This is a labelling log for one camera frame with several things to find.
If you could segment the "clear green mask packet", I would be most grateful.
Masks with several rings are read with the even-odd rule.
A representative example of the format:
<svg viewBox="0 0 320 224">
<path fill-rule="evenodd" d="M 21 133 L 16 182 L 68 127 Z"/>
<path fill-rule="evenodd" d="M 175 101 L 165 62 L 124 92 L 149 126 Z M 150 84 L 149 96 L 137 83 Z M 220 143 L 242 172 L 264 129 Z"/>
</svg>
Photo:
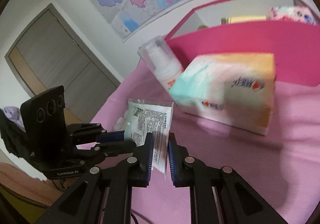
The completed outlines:
<svg viewBox="0 0 320 224">
<path fill-rule="evenodd" d="M 153 134 L 152 169 L 165 175 L 174 103 L 130 98 L 128 105 L 124 138 L 141 146 L 144 145 L 147 134 Z"/>
</svg>

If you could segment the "pink floral tissue pack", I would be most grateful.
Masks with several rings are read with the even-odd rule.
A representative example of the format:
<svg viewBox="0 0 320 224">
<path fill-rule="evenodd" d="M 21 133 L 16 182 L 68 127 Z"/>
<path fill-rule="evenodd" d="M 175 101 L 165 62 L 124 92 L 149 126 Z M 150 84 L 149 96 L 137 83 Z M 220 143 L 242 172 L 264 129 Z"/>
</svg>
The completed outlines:
<svg viewBox="0 0 320 224">
<path fill-rule="evenodd" d="M 270 20 L 286 20 L 316 25 L 316 19 L 308 7 L 304 6 L 276 6 L 269 9 Z"/>
</svg>

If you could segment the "green frog plush toy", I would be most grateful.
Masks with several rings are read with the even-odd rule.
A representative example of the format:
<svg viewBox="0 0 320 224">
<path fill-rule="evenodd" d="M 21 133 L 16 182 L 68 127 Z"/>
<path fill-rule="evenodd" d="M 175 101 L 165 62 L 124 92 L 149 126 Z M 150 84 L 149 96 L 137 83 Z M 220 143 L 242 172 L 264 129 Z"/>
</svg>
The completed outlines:
<svg viewBox="0 0 320 224">
<path fill-rule="evenodd" d="M 206 29 L 206 28 L 208 28 L 208 26 L 206 26 L 206 25 L 199 25 L 198 26 L 198 30 L 202 30 L 202 29 Z"/>
</svg>

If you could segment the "gold tissue pack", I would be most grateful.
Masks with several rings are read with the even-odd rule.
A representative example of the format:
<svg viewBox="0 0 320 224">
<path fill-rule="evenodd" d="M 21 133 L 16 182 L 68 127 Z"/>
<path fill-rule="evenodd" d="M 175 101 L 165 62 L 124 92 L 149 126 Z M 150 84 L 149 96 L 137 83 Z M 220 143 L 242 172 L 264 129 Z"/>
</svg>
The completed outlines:
<svg viewBox="0 0 320 224">
<path fill-rule="evenodd" d="M 221 24 L 235 24 L 241 22 L 250 22 L 250 21 L 265 21 L 267 16 L 265 15 L 244 15 L 244 16 L 235 16 L 235 17 L 225 17 L 221 18 Z"/>
</svg>

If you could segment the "grey wooden door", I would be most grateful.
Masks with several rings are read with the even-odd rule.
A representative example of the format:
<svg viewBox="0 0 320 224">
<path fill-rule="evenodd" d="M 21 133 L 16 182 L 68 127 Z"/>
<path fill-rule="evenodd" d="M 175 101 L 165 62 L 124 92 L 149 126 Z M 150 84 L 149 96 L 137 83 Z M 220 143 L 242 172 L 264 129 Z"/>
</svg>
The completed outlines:
<svg viewBox="0 0 320 224">
<path fill-rule="evenodd" d="M 29 22 L 5 59 L 30 97 L 64 87 L 67 124 L 89 123 L 120 84 L 53 4 Z"/>
</svg>

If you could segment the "white pump bottle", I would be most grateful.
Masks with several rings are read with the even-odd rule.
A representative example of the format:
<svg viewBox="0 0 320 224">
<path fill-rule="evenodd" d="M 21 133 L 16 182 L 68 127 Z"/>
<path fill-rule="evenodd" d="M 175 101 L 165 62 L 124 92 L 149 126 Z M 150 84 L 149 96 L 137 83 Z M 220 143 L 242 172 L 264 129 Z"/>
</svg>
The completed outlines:
<svg viewBox="0 0 320 224">
<path fill-rule="evenodd" d="M 163 37 L 157 36 L 144 43 L 137 51 L 149 70 L 169 92 L 184 68 Z"/>
</svg>

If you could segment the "pastel tissue pack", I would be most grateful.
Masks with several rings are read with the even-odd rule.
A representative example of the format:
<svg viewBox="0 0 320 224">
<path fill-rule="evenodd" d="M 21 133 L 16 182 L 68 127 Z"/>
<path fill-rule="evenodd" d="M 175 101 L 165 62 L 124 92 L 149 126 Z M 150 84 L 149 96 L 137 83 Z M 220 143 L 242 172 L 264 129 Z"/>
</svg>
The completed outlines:
<svg viewBox="0 0 320 224">
<path fill-rule="evenodd" d="M 196 56 L 169 95 L 185 113 L 267 135 L 274 107 L 272 53 Z"/>
</svg>

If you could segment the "pink bed sheet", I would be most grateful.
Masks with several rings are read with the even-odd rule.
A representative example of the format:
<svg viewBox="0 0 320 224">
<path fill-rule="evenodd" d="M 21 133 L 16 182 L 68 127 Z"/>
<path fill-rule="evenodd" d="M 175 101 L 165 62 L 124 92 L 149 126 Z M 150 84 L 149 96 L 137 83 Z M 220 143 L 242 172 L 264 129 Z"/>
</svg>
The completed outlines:
<svg viewBox="0 0 320 224">
<path fill-rule="evenodd" d="M 128 99 L 172 102 L 141 61 L 93 117 L 113 131 Z M 319 86 L 276 82 L 276 98 L 267 136 L 173 109 L 171 132 L 177 143 L 206 165 L 231 166 L 288 223 L 306 223 L 319 203 Z M 190 223 L 189 189 L 174 188 L 152 171 L 148 188 L 135 188 L 132 209 L 139 223 Z"/>
</svg>

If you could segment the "pink storage box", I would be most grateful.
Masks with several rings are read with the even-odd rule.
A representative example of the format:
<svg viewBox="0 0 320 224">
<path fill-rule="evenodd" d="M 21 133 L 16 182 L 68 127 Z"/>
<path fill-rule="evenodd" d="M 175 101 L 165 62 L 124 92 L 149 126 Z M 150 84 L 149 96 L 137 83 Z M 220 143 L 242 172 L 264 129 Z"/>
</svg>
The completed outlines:
<svg viewBox="0 0 320 224">
<path fill-rule="evenodd" d="M 215 0 L 193 8 L 165 41 L 183 66 L 210 53 L 273 53 L 277 80 L 319 85 L 319 26 L 294 21 L 221 24 L 221 18 L 263 15 L 271 6 L 304 4 L 303 0 Z M 198 30 L 199 25 L 208 28 Z"/>
</svg>

